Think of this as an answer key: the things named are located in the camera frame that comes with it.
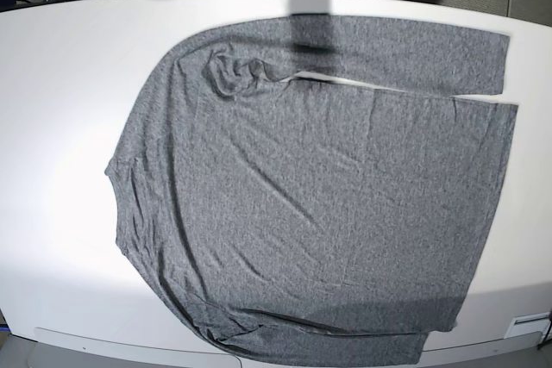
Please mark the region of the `grey long-sleeve T-shirt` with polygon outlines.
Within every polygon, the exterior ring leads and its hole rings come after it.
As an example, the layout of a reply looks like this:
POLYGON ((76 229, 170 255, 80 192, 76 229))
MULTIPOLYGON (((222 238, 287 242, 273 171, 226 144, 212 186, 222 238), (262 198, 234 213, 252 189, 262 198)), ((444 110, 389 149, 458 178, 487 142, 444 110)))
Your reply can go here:
POLYGON ((106 176, 116 244, 195 335, 277 365, 414 365, 448 332, 518 108, 506 35, 301 15, 195 34, 153 69, 106 176))

